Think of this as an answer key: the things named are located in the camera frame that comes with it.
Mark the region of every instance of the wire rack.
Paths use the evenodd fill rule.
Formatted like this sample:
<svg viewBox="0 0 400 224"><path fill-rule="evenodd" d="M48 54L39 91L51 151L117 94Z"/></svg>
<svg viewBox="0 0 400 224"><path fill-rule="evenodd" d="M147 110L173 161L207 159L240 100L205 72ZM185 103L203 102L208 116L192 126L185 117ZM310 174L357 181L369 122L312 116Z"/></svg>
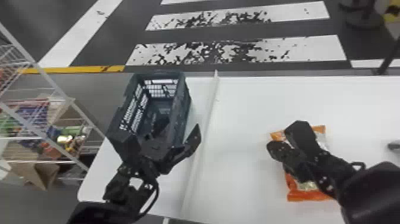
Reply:
<svg viewBox="0 0 400 224"><path fill-rule="evenodd" d="M0 34L11 42L0 45L0 159L13 166L70 164L75 168L60 178L81 180L88 167L80 156L95 154L104 134L1 23ZM21 88L27 68L38 70L39 86Z"/></svg>
<svg viewBox="0 0 400 224"><path fill-rule="evenodd" d="M30 66L31 63L14 45L0 46L0 96Z"/></svg>

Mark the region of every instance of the crosswalk stripe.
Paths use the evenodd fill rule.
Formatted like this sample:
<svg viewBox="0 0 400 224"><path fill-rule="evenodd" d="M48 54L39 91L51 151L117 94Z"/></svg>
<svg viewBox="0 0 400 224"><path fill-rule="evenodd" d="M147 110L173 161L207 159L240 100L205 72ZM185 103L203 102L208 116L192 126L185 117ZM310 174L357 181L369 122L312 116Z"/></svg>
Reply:
<svg viewBox="0 0 400 224"><path fill-rule="evenodd" d="M218 1L218 0L162 0L161 5L179 4L187 2Z"/></svg>
<svg viewBox="0 0 400 224"><path fill-rule="evenodd" d="M271 38L257 41L149 43L135 47L127 66L342 61L337 35Z"/></svg>
<svg viewBox="0 0 400 224"><path fill-rule="evenodd" d="M155 15L146 30L328 19L323 1Z"/></svg>
<svg viewBox="0 0 400 224"><path fill-rule="evenodd" d="M40 60L42 67L68 67L122 0L98 0Z"/></svg>

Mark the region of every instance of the black pole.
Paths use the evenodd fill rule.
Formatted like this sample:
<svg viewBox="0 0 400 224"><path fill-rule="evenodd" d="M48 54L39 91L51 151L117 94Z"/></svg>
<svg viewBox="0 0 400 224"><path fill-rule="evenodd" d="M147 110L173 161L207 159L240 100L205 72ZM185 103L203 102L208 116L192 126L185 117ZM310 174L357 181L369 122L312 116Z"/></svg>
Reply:
<svg viewBox="0 0 400 224"><path fill-rule="evenodd" d="M368 20L370 18L370 15L372 13L372 11L374 10L375 7L375 2L376 0L369 0L368 1L368 5L364 10L364 13L362 14L362 19L363 20Z"/></svg>
<svg viewBox="0 0 400 224"><path fill-rule="evenodd" d="M390 66L391 62L393 61L393 59L395 58L398 50L400 48L400 36L397 38L396 44L395 46L392 48L392 51L390 52L390 54L385 58L385 60L383 60L382 64L380 65L380 67L378 69L374 69L373 70L373 74L376 76L382 76L382 75L386 75L386 70L388 69L388 67Z"/></svg>
<svg viewBox="0 0 400 224"><path fill-rule="evenodd" d="M376 0L368 0L362 11L346 15L346 23L356 29L377 29L384 25L383 17L375 11Z"/></svg>
<svg viewBox="0 0 400 224"><path fill-rule="evenodd" d="M362 10L367 7L368 0L340 0L339 6L347 12Z"/></svg>

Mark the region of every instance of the white table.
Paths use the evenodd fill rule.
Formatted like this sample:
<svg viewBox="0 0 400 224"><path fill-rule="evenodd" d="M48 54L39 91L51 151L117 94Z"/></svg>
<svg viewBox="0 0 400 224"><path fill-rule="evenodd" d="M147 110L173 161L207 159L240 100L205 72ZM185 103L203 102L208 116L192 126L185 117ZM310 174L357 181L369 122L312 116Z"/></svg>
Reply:
<svg viewBox="0 0 400 224"><path fill-rule="evenodd" d="M198 112L188 128L206 112L201 102L211 80L203 79L187 78ZM386 149L400 138L399 96L400 77L220 78L202 148L159 178L160 198L150 213L204 223L343 223L334 201L286 201L282 166L265 149L269 133L295 120L324 124L334 155L367 166L400 165L400 155ZM102 201L120 163L105 140L79 201Z"/></svg>

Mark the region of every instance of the snack package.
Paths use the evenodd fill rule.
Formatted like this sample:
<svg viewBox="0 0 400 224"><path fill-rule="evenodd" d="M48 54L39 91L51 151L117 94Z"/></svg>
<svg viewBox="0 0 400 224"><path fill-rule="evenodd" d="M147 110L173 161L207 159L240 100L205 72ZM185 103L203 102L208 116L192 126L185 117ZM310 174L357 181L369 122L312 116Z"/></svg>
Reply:
<svg viewBox="0 0 400 224"><path fill-rule="evenodd" d="M320 147L324 150L329 151L325 139L325 125L313 126L312 129L317 136L317 142ZM289 141L286 140L283 130L273 132L270 135L272 140L284 141L290 145ZM285 180L286 185L289 188L287 201L324 201L331 199L328 195L322 193L313 181L299 183L292 175L290 175L286 171Z"/></svg>

